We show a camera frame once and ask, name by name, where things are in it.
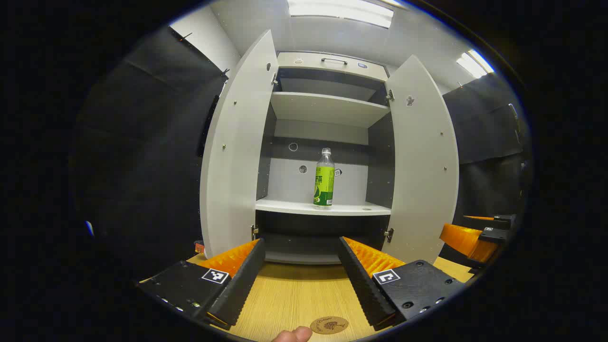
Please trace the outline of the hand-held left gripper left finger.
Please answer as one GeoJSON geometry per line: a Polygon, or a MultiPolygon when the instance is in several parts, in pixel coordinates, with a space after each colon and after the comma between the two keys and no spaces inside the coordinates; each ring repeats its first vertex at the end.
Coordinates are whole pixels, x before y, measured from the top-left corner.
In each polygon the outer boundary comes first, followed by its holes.
{"type": "Polygon", "coordinates": [[[265,240],[259,238],[199,263],[177,262],[138,288],[187,320],[229,330],[238,322],[265,257],[265,240]]]}

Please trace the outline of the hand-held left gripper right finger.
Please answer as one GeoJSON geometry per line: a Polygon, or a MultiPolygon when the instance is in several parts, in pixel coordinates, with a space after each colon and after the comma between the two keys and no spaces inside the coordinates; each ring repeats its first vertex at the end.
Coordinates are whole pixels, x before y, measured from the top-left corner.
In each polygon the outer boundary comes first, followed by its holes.
{"type": "Polygon", "coordinates": [[[386,253],[341,237],[338,257],[376,331],[424,314],[465,287],[425,260],[404,263],[386,253]]]}

